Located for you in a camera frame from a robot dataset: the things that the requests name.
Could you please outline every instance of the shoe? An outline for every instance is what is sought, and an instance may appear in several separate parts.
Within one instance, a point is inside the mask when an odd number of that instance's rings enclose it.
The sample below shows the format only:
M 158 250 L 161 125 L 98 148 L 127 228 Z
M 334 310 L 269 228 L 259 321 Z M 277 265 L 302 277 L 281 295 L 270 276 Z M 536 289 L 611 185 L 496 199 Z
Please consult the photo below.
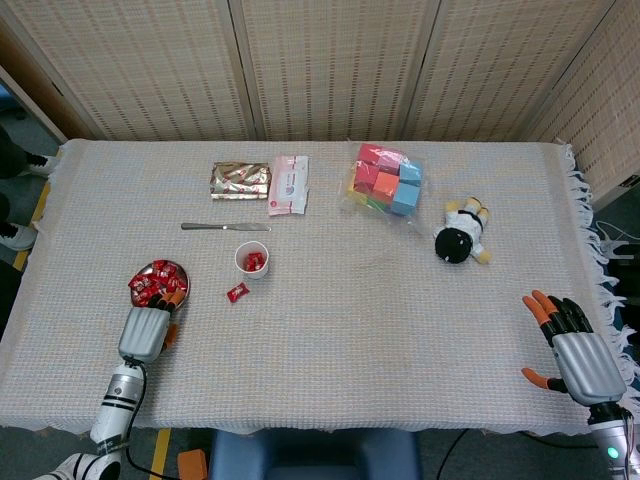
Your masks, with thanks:
M 60 160 L 48 155 L 29 155 L 27 169 L 20 175 L 37 175 L 47 178 L 56 169 Z
M 34 228 L 16 225 L 15 223 L 0 223 L 0 245 L 20 252 L 29 250 L 36 243 L 38 232 Z

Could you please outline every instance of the cable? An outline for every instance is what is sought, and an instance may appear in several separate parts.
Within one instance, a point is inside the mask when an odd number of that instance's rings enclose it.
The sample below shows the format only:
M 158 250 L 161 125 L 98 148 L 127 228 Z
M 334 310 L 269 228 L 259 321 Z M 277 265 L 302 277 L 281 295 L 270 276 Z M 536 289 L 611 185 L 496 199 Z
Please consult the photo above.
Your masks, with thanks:
M 559 445 L 557 443 L 547 442 L 546 440 L 542 440 L 540 437 L 536 437 L 535 435 L 531 435 L 527 432 L 518 432 L 518 433 L 520 433 L 520 435 L 524 435 L 527 438 L 530 438 L 531 440 L 535 440 L 536 442 L 541 443 L 542 445 L 546 445 L 547 447 L 565 448 L 567 450 L 585 450 L 590 448 L 598 448 L 597 445 Z
M 140 410 L 140 406 L 142 405 L 142 401 L 144 400 L 144 394 L 147 391 L 147 369 L 144 367 L 142 363 L 137 364 L 137 366 L 140 367 L 140 370 L 142 370 L 142 392 L 140 393 L 140 400 L 138 401 L 136 408 L 133 410 L 133 415 L 131 415 L 131 420 L 129 420 L 129 427 L 127 428 L 127 442 L 131 437 L 131 429 L 133 428 L 133 421 L 136 419 L 138 410 Z M 158 478 L 164 478 L 166 480 L 180 480 L 179 478 L 170 477 L 168 475 L 162 475 L 152 470 L 147 470 L 146 468 L 141 467 L 140 465 L 136 465 L 136 463 L 131 458 L 131 452 L 129 451 L 128 444 L 127 444 L 127 448 L 125 449 L 125 452 L 127 454 L 127 460 L 129 461 L 131 466 L 136 470 L 140 470 L 141 472 L 148 473 L 149 475 L 155 475 Z
M 627 443 L 627 454 L 624 457 L 624 478 L 628 480 L 631 478 L 631 452 L 633 450 L 633 444 L 635 439 L 633 415 L 629 410 L 622 410 L 622 420 L 624 422 L 625 440 Z
M 640 241 L 640 237 L 634 237 L 633 235 L 628 234 L 627 232 L 625 232 L 621 228 L 616 227 L 615 225 L 613 225 L 613 224 L 611 224 L 609 222 L 603 222 L 601 220 L 598 220 L 596 222 L 596 228 L 598 230 L 600 230 L 606 237 L 609 237 L 609 235 L 607 235 L 607 232 L 605 231 L 605 229 L 602 228 L 600 225 L 606 225 L 607 227 L 613 228 L 614 230 L 616 230 L 620 234 L 620 236 L 618 238 L 616 238 L 616 240 L 619 240 L 621 237 L 627 237 L 627 238 L 630 238 L 631 240 Z
M 458 444 L 460 439 L 464 437 L 464 434 L 467 433 L 468 431 L 469 429 L 465 428 L 462 432 L 460 432 L 460 435 L 458 435 L 458 437 L 453 441 L 453 443 L 449 447 L 449 450 L 447 450 L 447 454 L 442 459 L 442 463 L 440 464 L 440 468 L 438 469 L 436 480 L 440 480 L 440 475 L 442 475 L 442 471 L 444 470 L 444 466 L 446 465 L 447 460 L 449 459 L 449 455 L 451 455 L 451 452 L 453 452 L 453 449 L 456 448 L 456 445 Z

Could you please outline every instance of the tablecloth fringe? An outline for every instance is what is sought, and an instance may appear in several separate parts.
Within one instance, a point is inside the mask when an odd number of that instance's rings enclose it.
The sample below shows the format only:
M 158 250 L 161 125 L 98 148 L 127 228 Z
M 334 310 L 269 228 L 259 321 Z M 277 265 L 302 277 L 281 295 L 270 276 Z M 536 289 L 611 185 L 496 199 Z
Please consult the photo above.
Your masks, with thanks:
M 636 377 L 640 377 L 640 366 L 633 358 L 625 352 L 629 346 L 629 335 L 635 330 L 624 325 L 618 329 L 614 325 L 615 311 L 618 307 L 624 307 L 625 297 L 616 296 L 611 287 L 618 283 L 618 279 L 605 274 L 604 266 L 609 260 L 603 255 L 600 248 L 600 237 L 591 229 L 593 223 L 593 208 L 591 207 L 591 187 L 585 182 L 582 172 L 576 169 L 576 161 L 573 149 L 570 144 L 565 145 L 565 169 L 569 177 L 570 194 L 575 201 L 578 216 L 579 233 L 583 236 L 588 245 L 587 253 L 591 257 L 591 264 L 586 265 L 587 272 L 592 276 L 593 283 L 596 284 L 597 303 L 601 311 L 599 317 L 606 323 L 606 331 L 609 341 L 613 346 L 613 351 L 617 352 L 617 364 L 625 383 L 628 385 L 622 404 L 632 412 L 640 410 L 640 392 L 632 383 Z

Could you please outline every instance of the woven panel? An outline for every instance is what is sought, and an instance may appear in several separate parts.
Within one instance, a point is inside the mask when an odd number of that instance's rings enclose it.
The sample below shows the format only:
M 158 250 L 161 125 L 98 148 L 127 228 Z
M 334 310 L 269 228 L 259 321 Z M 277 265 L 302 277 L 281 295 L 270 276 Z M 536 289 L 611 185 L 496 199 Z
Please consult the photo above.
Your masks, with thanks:
M 428 4 L 244 0 L 267 139 L 392 136 Z
M 445 0 L 407 138 L 510 139 L 604 0 Z
M 529 137 L 571 142 L 594 201 L 640 169 L 640 3 L 610 15 Z
M 213 1 L 6 3 L 105 138 L 247 137 Z

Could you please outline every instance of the bowl of candy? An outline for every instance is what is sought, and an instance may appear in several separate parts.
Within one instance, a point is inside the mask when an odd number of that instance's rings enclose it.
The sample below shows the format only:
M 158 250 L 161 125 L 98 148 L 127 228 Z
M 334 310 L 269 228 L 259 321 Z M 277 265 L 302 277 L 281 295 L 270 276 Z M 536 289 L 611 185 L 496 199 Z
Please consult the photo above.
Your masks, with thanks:
M 189 276 L 176 262 L 154 260 L 133 276 L 129 288 L 135 307 L 174 311 L 189 295 Z

